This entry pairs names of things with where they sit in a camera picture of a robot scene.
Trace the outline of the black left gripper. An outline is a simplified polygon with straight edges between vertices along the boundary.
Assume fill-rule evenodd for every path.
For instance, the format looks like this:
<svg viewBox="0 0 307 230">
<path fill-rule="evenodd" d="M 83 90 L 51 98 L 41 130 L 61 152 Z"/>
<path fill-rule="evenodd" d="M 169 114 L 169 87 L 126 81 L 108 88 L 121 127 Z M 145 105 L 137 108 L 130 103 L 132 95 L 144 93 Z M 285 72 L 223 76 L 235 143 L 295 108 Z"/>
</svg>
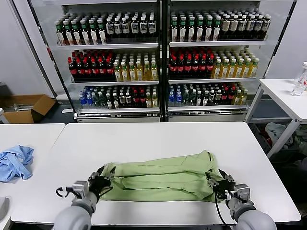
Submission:
<svg viewBox="0 0 307 230">
<path fill-rule="evenodd" d="M 89 177 L 89 191 L 101 192 L 104 188 L 111 185 L 111 180 L 114 178 L 115 167 L 107 168 L 104 165 L 100 167 L 96 172 L 93 172 Z"/>
</svg>

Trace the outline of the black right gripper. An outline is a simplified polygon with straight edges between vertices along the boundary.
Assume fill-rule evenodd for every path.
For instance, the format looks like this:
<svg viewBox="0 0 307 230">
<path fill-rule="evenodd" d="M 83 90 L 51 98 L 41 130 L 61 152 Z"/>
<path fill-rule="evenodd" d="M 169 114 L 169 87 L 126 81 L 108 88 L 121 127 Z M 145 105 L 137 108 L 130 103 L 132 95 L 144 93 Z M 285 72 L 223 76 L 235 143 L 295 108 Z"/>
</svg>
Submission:
<svg viewBox="0 0 307 230">
<path fill-rule="evenodd" d="M 222 176 L 222 180 L 216 181 L 210 172 L 206 172 L 206 178 L 208 185 L 213 185 L 213 191 L 215 193 L 225 193 L 225 191 L 231 192 L 234 190 L 236 185 L 232 175 L 227 174 L 225 171 L 219 169 L 219 173 Z"/>
</svg>

